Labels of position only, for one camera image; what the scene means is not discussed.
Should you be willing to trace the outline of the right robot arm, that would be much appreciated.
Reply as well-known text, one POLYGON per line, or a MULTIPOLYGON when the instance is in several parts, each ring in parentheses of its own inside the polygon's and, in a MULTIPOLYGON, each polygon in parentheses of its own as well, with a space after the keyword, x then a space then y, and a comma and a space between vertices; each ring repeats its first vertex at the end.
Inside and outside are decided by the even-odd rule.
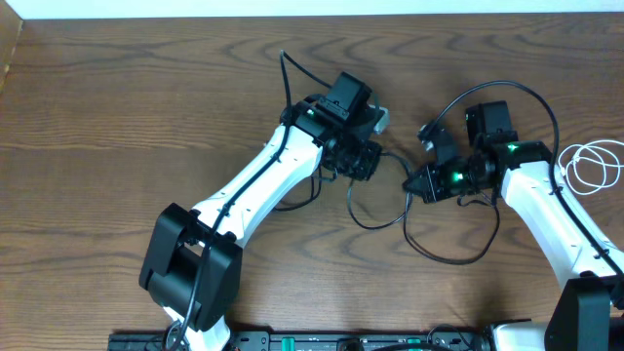
POLYGON ((541 141, 521 141, 503 101, 465 112, 474 152, 461 157, 452 135, 437 122, 418 134, 434 162, 404 183, 426 203, 491 190, 523 220, 547 257, 562 289, 547 323, 493 324, 483 350, 620 350, 623 320, 623 252, 603 233, 572 194, 541 141))

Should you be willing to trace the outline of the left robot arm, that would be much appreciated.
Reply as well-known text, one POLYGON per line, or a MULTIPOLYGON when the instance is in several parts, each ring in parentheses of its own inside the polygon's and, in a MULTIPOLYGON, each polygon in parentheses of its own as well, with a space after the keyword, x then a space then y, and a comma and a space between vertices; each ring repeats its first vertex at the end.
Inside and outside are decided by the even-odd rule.
POLYGON ((368 180, 381 147, 371 140, 389 113, 362 80, 343 72, 325 94, 288 103, 259 154, 211 197, 157 217, 138 283, 173 323, 166 350, 221 350, 225 314, 241 280, 243 249, 278 203, 301 181, 327 169, 368 180))

